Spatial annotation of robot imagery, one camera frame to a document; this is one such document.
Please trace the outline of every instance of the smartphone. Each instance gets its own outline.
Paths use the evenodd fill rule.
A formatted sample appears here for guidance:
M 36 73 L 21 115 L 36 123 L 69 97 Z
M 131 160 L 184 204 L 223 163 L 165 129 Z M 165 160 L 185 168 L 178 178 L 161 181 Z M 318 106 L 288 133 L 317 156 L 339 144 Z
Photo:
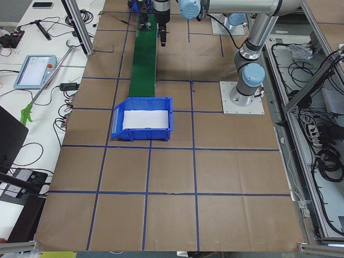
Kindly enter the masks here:
M 34 2 L 32 8 L 51 8 L 53 2 Z

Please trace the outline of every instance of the light blue joint cap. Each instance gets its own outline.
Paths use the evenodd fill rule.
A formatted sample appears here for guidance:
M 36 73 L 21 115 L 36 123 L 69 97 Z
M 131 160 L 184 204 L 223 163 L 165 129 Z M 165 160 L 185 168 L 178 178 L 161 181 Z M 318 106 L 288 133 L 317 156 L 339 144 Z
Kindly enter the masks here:
M 265 78 L 265 70 L 257 63 L 246 65 L 242 71 L 243 81 L 250 87 L 258 87 Z
M 187 20 L 194 19 L 199 15 L 199 12 L 200 12 L 199 0 L 179 0 L 178 6 L 181 12 L 181 15 Z
M 246 20 L 246 15 L 244 13 L 233 13 L 229 16 L 228 22 L 232 26 L 238 26 L 243 24 Z

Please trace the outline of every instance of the blue plastic bin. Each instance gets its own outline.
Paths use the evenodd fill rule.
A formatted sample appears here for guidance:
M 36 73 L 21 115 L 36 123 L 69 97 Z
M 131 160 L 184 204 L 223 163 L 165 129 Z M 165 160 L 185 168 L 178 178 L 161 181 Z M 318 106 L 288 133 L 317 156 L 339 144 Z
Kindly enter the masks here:
M 124 111 L 131 110 L 166 110 L 168 111 L 167 128 L 125 128 L 123 129 Z M 173 131 L 173 106 L 171 97 L 130 97 L 114 109 L 111 138 L 123 140 L 165 140 L 170 139 Z

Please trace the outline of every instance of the green conveyor belt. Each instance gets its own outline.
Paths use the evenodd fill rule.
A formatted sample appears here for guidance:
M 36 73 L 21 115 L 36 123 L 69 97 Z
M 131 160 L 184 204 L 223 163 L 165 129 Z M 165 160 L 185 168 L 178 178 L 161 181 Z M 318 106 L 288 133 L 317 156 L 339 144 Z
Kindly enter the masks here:
M 155 95 L 157 24 L 153 15 L 149 15 L 148 21 L 152 25 L 150 30 L 138 29 L 136 32 L 129 97 Z

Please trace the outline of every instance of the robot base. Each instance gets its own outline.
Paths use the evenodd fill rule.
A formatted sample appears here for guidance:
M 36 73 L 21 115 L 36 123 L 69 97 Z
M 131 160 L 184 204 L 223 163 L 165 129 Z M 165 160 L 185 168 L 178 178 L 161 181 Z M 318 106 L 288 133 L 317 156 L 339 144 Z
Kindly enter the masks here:
M 215 18 L 219 19 L 222 14 L 212 13 Z M 220 25 L 217 21 L 211 19 L 211 27 L 213 29 L 214 35 L 228 35 L 228 32 Z M 232 30 L 230 30 L 232 36 L 242 36 L 245 35 L 245 31 L 243 30 L 242 25 L 235 26 Z
M 230 92 L 235 86 L 237 86 L 237 82 L 220 82 L 224 114 L 265 114 L 261 98 L 253 98 L 253 102 L 248 106 L 241 107 L 235 105 L 230 100 Z

